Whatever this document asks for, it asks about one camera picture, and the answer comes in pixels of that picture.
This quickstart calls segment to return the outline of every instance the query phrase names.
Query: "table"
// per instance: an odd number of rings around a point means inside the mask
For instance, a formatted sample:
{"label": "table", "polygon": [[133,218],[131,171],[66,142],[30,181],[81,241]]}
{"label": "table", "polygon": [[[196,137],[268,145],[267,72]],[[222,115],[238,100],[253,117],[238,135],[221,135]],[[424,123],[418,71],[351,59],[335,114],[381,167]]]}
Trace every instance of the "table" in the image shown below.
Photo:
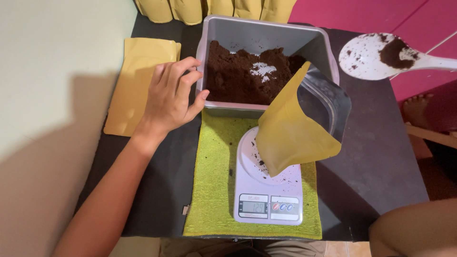
{"label": "table", "polygon": [[[337,60],[344,44],[360,34],[325,30]],[[132,37],[180,42],[181,59],[195,56],[201,34],[202,24],[154,24],[140,14],[132,31]],[[342,149],[316,162],[323,240],[367,241],[368,227],[379,215],[428,201],[428,196],[389,80],[359,80],[340,69],[340,86],[352,101]],[[139,185],[123,236],[182,236],[182,208],[191,202],[200,125],[198,116],[160,144]],[[128,140],[101,133],[76,210]]]}

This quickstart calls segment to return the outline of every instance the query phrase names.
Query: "serving spoon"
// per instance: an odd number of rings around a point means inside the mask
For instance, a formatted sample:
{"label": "serving spoon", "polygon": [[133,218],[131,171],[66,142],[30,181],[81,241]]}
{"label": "serving spoon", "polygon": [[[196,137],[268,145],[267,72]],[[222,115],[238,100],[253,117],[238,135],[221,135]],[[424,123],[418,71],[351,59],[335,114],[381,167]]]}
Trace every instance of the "serving spoon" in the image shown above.
{"label": "serving spoon", "polygon": [[421,53],[389,33],[363,34],[341,50],[340,67],[364,80],[380,80],[409,70],[457,70],[457,60]]}

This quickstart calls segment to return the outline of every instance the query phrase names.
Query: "yellow-green towel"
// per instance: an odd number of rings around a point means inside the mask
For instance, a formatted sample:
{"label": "yellow-green towel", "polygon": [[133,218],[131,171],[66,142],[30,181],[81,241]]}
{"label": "yellow-green towel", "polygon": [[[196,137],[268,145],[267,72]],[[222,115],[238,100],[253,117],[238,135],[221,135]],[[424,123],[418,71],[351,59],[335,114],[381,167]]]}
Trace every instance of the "yellow-green towel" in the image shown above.
{"label": "yellow-green towel", "polygon": [[238,142],[255,126],[255,119],[212,117],[205,111],[202,112],[191,210],[183,235],[296,236],[322,239],[314,162],[302,164],[301,225],[240,223],[232,217]]}

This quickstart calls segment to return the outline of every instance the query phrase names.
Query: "white scale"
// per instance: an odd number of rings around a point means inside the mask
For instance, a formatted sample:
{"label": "white scale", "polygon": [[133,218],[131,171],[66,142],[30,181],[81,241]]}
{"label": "white scale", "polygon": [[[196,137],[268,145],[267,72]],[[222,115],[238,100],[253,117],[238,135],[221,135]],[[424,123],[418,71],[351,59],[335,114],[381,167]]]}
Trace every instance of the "white scale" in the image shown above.
{"label": "white scale", "polygon": [[300,225],[303,191],[300,165],[270,177],[261,161],[255,137],[259,127],[241,138],[236,155],[234,217],[238,222]]}

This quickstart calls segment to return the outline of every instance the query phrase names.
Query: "tile floor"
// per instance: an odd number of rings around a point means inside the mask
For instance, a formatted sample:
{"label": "tile floor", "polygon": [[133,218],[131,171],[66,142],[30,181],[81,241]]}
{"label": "tile floor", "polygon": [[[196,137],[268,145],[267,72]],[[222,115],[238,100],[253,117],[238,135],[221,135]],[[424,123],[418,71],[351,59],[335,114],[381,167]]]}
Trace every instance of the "tile floor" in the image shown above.
{"label": "tile floor", "polygon": [[[123,237],[109,257],[157,257],[159,239],[148,237]],[[327,241],[325,257],[371,257],[368,242]]]}

